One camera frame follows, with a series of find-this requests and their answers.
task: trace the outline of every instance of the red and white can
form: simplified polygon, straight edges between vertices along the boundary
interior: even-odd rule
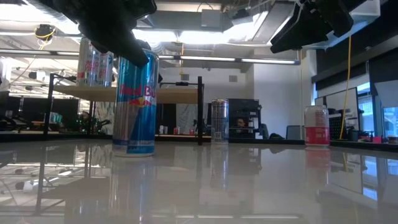
[[[89,39],[83,37],[80,40],[76,85],[98,85],[99,72],[100,52],[95,49]]]
[[[329,112],[326,106],[308,106],[305,109],[305,144],[329,146]]]
[[[113,54],[108,52],[99,56],[98,86],[112,86]]]

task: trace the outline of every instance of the red bull can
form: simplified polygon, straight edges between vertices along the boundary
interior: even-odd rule
[[[158,56],[144,50],[149,62],[142,68],[120,57],[113,152],[116,156],[150,156],[155,150]]]
[[[100,52],[95,49],[86,37],[80,40],[79,62],[77,68],[76,85],[98,85],[100,72]]]
[[[113,54],[108,52],[99,57],[98,86],[112,86]]]

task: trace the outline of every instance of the red bull logo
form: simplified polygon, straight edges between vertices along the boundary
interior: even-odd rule
[[[152,89],[152,87],[148,85],[144,85],[144,88],[142,88],[142,85],[139,85],[139,87],[137,88],[131,88],[126,85],[121,85],[120,94],[127,96],[140,96],[136,99],[132,99],[129,101],[129,105],[136,105],[139,107],[152,105],[152,102],[150,100],[146,100],[146,98],[148,99],[148,97],[144,96],[155,98],[155,91]]]

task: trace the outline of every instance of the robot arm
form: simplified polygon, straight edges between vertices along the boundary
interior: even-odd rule
[[[273,53],[328,40],[333,31],[341,37],[354,22],[349,12],[366,0],[297,0],[292,18],[271,40]]]
[[[131,32],[137,19],[156,11],[154,0],[39,0],[79,23],[82,34],[102,53],[111,51],[142,67],[148,59]]]

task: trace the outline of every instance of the black cable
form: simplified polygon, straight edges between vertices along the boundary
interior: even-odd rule
[[[208,2],[201,2],[201,3],[199,4],[198,8],[197,8],[197,12],[199,11],[199,8],[200,8],[200,6],[201,6],[203,3],[205,3],[205,4],[208,5],[208,6],[210,6],[211,9],[214,10],[214,9],[213,9],[213,6],[211,6]]]

